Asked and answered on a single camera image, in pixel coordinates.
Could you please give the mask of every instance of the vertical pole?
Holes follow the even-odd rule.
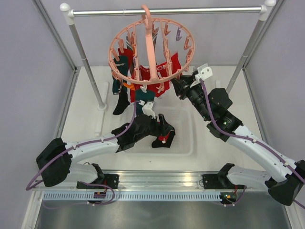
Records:
[[[244,63],[248,57],[248,55],[250,54],[252,48],[254,47],[255,45],[255,42],[257,40],[257,38],[259,37],[259,34],[260,34],[260,31],[264,25],[264,22],[267,20],[271,10],[272,10],[272,7],[276,4],[276,1],[275,0],[266,0],[264,5],[262,5],[262,12],[261,12],[261,16],[251,34],[251,37],[247,43],[247,46],[246,48],[244,49],[244,52],[243,52],[243,55],[241,56],[236,68],[235,68],[235,71],[233,73],[233,76],[232,78],[230,79],[230,82],[226,88],[226,91],[227,93],[229,94],[230,91],[232,90],[233,88],[233,85],[237,79],[237,76],[239,74],[239,72],[241,71],[241,69],[243,68],[244,66]]]
[[[73,39],[75,41],[75,44],[77,46],[78,52],[81,55],[82,63],[84,64],[84,67],[86,69],[87,75],[88,75],[88,77],[90,79],[91,86],[92,86],[93,91],[95,93],[96,99],[97,99],[97,101],[99,103],[99,108],[100,109],[105,109],[106,108],[106,104],[102,100],[101,94],[99,92],[99,89],[98,89],[98,87],[96,85],[96,82],[95,82],[95,79],[93,77],[93,74],[92,74],[92,71],[91,71],[91,67],[90,67],[89,62],[87,60],[84,48],[83,48],[83,46],[81,44],[80,37],[79,37],[79,35],[77,33],[77,30],[76,30],[76,27],[75,27],[75,24],[74,24],[74,18],[70,17],[70,13],[71,13],[70,6],[67,3],[61,4],[61,11],[63,12],[63,14],[65,16],[65,19],[66,19],[66,21],[67,21],[67,23],[69,25],[69,28],[70,28],[70,31],[72,33]]]

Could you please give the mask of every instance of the perforated metal strip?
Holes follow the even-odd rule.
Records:
[[[86,191],[45,191],[43,200],[109,200],[112,192],[105,198],[95,198],[94,192]],[[114,200],[121,201],[221,201],[220,192],[127,192],[116,191]]]

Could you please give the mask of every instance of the white plastic tray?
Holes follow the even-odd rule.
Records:
[[[142,156],[188,156],[193,152],[193,126],[190,112],[178,107],[154,107],[155,114],[164,114],[165,120],[176,131],[170,148],[152,148],[154,136],[148,136],[137,142],[123,154],[137,154]],[[129,106],[121,115],[120,124],[130,122],[133,114],[133,106]]]

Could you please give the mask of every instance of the gray floor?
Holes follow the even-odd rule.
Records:
[[[71,201],[45,201],[49,207]],[[290,229],[285,208],[265,194],[246,193],[235,207],[211,202],[129,202],[41,207],[36,229]]]

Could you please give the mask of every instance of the gray wall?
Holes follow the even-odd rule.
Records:
[[[18,229],[72,71],[31,0],[2,1],[0,30],[0,222]]]
[[[270,144],[296,161],[305,160],[304,8],[285,1],[247,67]],[[305,188],[297,199],[305,205]]]
[[[150,8],[178,8],[178,7],[217,7],[217,6],[252,6],[263,4],[264,0],[42,0],[46,10],[50,14],[63,42],[73,57],[77,66],[82,66],[70,30],[59,10],[63,2],[70,4],[75,10],[120,10],[138,9],[146,3]],[[196,52],[193,64],[236,64],[249,40],[252,30],[258,20],[258,13],[242,14],[201,14],[201,15],[165,15],[174,19],[193,34],[196,43]],[[89,63],[92,66],[108,66],[107,52],[115,35],[123,27],[140,20],[140,16],[116,16],[116,17],[86,17],[76,18],[75,24],[79,31],[81,41],[86,51]],[[138,38],[139,57],[146,64],[146,48],[144,38]],[[181,63],[185,61],[184,52],[179,52]],[[157,61],[163,60],[163,52],[157,52]]]

